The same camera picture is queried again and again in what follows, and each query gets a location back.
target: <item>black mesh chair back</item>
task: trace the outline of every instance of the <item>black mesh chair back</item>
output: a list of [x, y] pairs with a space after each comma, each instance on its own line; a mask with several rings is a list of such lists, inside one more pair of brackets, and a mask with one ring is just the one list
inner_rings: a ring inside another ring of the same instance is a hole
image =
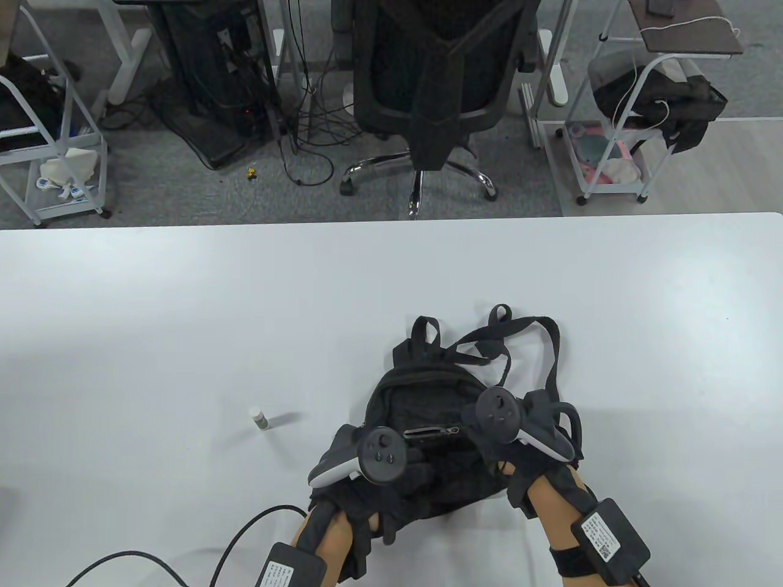
[[401, 135], [413, 167], [443, 168], [503, 116], [540, 0], [358, 0], [354, 111]]

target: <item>hand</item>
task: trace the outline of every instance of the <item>hand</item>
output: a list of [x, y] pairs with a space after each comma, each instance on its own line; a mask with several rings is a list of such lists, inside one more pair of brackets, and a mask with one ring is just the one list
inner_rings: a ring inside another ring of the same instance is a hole
[[[365, 434], [363, 428], [353, 430], [353, 441]], [[395, 541], [397, 530], [420, 519], [426, 512], [413, 500], [404, 497], [413, 494], [432, 481], [431, 467], [421, 463], [419, 451], [408, 451], [408, 465], [400, 478], [391, 484], [370, 483], [364, 477], [348, 478], [314, 489], [310, 509], [319, 503], [330, 502], [343, 512], [352, 528], [353, 543], [340, 573], [340, 580], [358, 579], [366, 573], [366, 557], [370, 554], [370, 540], [383, 536], [384, 544]]]
[[[568, 448], [573, 447], [571, 455], [573, 460], [569, 463], [573, 467], [579, 465], [583, 458], [581, 453], [581, 425], [579, 416], [574, 408], [560, 402], [552, 402], [545, 390], [531, 391], [519, 402], [520, 409], [525, 415], [525, 429], [537, 430], [544, 438], [557, 438]], [[572, 436], [557, 423], [561, 413], [568, 413], [572, 423]], [[485, 432], [476, 418], [474, 405], [467, 405], [463, 410], [463, 421], [468, 425], [467, 434], [476, 444], [484, 459], [497, 466], [504, 474], [511, 476], [508, 487], [508, 501], [513, 507], [522, 509], [528, 517], [535, 517], [535, 511], [527, 496], [533, 483], [550, 470], [565, 466], [562, 460], [545, 454], [530, 444], [523, 444], [519, 440], [508, 444], [495, 441]]]

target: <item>chair base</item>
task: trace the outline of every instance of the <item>chair base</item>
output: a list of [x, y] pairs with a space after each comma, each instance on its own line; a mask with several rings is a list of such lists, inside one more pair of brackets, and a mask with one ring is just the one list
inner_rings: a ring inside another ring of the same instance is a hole
[[[353, 178], [361, 171], [367, 169], [377, 169], [380, 167], [393, 165], [393, 164], [405, 164], [410, 163], [410, 151], [403, 151], [402, 153], [395, 153], [394, 155], [384, 155], [381, 157], [371, 157], [370, 159], [361, 160], [358, 163], [352, 165], [345, 170], [342, 181], [340, 182], [340, 194], [343, 196], [353, 196], [356, 193], [356, 188], [353, 185]], [[455, 163], [454, 161], [446, 161], [444, 169], [456, 171], [457, 173], [464, 175], [475, 182], [481, 184], [484, 189], [484, 199], [489, 202], [497, 200], [497, 188], [489, 176], [470, 169], [462, 164]], [[408, 218], [415, 220], [418, 218], [419, 210], [421, 208], [421, 197], [424, 188], [424, 171], [415, 171], [413, 173], [413, 186], [410, 190], [410, 198], [408, 200]]]

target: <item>backpack zipper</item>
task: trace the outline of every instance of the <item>backpack zipper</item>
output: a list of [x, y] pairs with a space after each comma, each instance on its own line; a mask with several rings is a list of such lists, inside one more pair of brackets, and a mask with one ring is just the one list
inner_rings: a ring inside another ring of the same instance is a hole
[[460, 427], [452, 426], [450, 428], [444, 428], [441, 426], [425, 426], [422, 428], [411, 428], [405, 430], [402, 433], [403, 438], [408, 440], [420, 440], [422, 438], [435, 438], [438, 436], [450, 436], [452, 434], [459, 434]]

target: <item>white cable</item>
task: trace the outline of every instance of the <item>white cable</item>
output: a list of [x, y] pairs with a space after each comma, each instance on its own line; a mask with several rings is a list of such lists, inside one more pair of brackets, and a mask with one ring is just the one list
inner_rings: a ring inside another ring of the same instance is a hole
[[[633, 83], [631, 84], [631, 87], [628, 88], [628, 91], [623, 94], [622, 98], [620, 98], [620, 101], [617, 102], [617, 106], [615, 106], [615, 113], [612, 114], [612, 126], [617, 126], [617, 111], [620, 109], [620, 105], [622, 104], [622, 101], [628, 97], [628, 95], [633, 91], [633, 89], [636, 87], [636, 82], [639, 80], [639, 71], [636, 67], [636, 57], [633, 52], [631, 52], [631, 63], [633, 63]], [[653, 128], [658, 128], [661, 124], [669, 120], [669, 116], [672, 114], [671, 108], [669, 108], [669, 103], [665, 100], [655, 100], [656, 104], [663, 104], [666, 106], [666, 116], [664, 119], [657, 124], [653, 124], [649, 128], [640, 128], [638, 130], [640, 131], [651, 131]]]
[[633, 63], [633, 83], [631, 84], [631, 87], [628, 88], [628, 92], [623, 94], [622, 98], [620, 98], [620, 101], [617, 102], [615, 113], [612, 114], [612, 126], [617, 126], [617, 111], [620, 109], [620, 104], [622, 104], [622, 101], [633, 91], [633, 89], [636, 87], [636, 82], [639, 80], [639, 72], [636, 68], [636, 57], [634, 56], [633, 51], [631, 52], [631, 62]]
[[734, 23], [732, 23], [725, 16], [702, 16], [701, 18], [694, 18], [693, 20], [689, 20], [684, 23], [667, 24], [664, 27], [646, 27], [639, 32], [644, 33], [645, 31], [665, 31], [667, 28], [684, 27], [686, 24], [699, 23], [702, 22], [703, 20], [725, 20], [727, 23], [729, 23], [729, 26], [731, 27], [731, 32], [734, 33], [735, 37], [739, 37], [740, 33], [742, 32], [738, 28], [736, 28], [734, 26]]
[[653, 128], [658, 128], [661, 124], [669, 120], [669, 116], [671, 116], [672, 109], [669, 108], [669, 103], [665, 100], [655, 100], [656, 104], [663, 104], [666, 106], [666, 115], [664, 116], [663, 120], [658, 122], [657, 124], [653, 124], [651, 127], [648, 128], [642, 128], [642, 131], [651, 131]]

